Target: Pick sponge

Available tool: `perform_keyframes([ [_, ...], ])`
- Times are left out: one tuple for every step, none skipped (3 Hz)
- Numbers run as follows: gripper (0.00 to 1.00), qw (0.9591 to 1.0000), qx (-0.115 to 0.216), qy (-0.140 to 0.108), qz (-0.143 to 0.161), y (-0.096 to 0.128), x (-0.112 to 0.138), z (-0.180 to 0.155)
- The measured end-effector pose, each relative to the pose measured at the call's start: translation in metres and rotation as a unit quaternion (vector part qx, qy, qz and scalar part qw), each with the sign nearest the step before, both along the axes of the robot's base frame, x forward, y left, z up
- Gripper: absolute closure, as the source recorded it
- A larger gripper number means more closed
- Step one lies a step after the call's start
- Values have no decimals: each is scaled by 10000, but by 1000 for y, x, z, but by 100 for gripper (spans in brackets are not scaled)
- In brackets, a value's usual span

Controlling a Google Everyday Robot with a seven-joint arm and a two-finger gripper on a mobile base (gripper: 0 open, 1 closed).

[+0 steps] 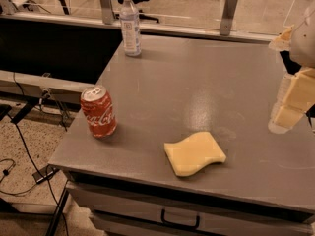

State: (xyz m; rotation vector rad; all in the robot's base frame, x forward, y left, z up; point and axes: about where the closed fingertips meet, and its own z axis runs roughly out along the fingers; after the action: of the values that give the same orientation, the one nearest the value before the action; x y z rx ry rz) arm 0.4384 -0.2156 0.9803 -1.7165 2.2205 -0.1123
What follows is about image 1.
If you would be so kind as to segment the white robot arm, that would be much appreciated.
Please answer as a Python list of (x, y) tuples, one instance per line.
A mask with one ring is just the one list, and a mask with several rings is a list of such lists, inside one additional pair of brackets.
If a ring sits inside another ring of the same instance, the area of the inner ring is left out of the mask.
[(284, 134), (305, 114), (311, 120), (310, 109), (315, 104), (315, 2), (292, 27), (272, 40), (269, 47), (279, 51), (286, 71), (268, 128), (275, 134)]

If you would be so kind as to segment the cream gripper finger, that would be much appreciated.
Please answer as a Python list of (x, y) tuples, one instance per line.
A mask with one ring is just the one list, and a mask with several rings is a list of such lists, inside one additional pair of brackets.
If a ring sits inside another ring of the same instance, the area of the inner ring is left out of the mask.
[(275, 51), (289, 51), (293, 26), (286, 28), (280, 35), (275, 37), (270, 43), (269, 48)]

